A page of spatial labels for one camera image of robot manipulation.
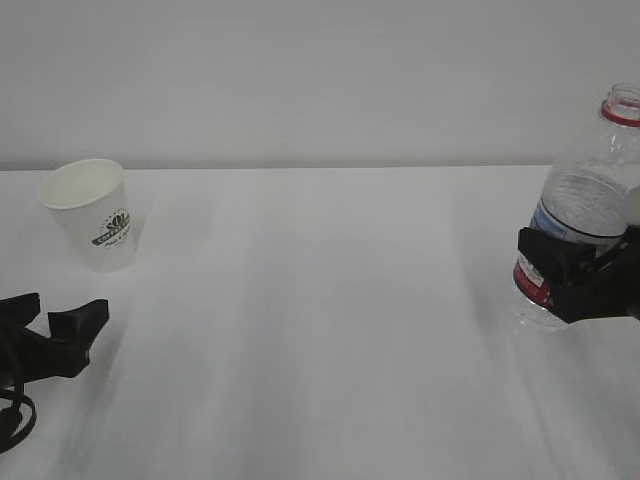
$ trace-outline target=plastic water bottle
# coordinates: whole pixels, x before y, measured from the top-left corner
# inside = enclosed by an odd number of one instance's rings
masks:
[[[576,243],[614,246],[627,228],[626,196],[640,185],[640,84],[615,85],[597,124],[549,172],[531,228]],[[514,269],[515,314],[544,330],[567,324],[546,310],[549,286],[521,254]]]

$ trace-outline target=cup rim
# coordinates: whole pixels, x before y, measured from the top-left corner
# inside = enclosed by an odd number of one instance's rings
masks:
[[[84,164],[84,163],[109,163],[111,165],[116,166],[117,170],[118,170],[118,176],[119,176],[118,181],[115,183],[113,188],[109,189],[105,193],[103,193],[101,195],[98,195],[97,197],[94,197],[91,200],[87,200],[85,202],[81,202],[81,203],[77,203],[77,204],[60,206],[60,205],[50,204],[48,202],[45,202],[42,199],[42,189],[44,188],[44,186],[48,182],[53,180],[53,178],[56,177],[60,172],[68,170],[70,168],[77,167],[78,165],[81,165],[81,164]],[[81,208],[81,207],[85,207],[87,205],[91,205],[92,203],[95,203],[98,200],[101,200],[101,199],[105,198],[106,196],[108,196],[111,193],[113,193],[113,191],[116,188],[118,188],[123,181],[124,181],[124,168],[122,168],[122,165],[120,165],[118,162],[116,162],[114,160],[108,160],[106,158],[87,158],[85,160],[76,160],[75,162],[67,163],[66,165],[63,165],[63,166],[55,169],[53,172],[51,172],[49,175],[47,175],[47,177],[44,180],[42,180],[42,182],[40,182],[40,185],[38,186],[37,197],[38,197],[38,200],[40,201],[40,203],[42,203],[42,205],[44,205],[45,207],[47,207],[47,208],[49,208],[51,210],[73,210],[75,208]]]

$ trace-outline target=white table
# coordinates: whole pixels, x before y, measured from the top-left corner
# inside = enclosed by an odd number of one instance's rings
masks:
[[[78,378],[27,386],[0,477],[640,478],[638,322],[507,310],[546,171],[129,172],[114,274],[69,256],[43,172],[0,174],[0,297],[112,315]]]

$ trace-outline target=white paper cup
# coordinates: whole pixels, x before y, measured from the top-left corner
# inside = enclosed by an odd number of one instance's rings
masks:
[[[65,165],[42,182],[38,199],[90,269],[111,272],[133,260],[124,170],[118,163],[91,159]]]

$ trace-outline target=water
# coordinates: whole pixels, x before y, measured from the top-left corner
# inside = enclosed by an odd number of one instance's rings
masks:
[[[532,226],[563,240],[598,245],[603,253],[626,229],[627,189],[609,177],[586,168],[555,168],[549,174]],[[545,331],[567,324],[535,304],[513,286],[511,308],[521,323]]]
[[[626,187],[592,170],[554,169],[544,185],[542,202],[549,213],[574,230],[619,237],[627,227],[626,194]]]

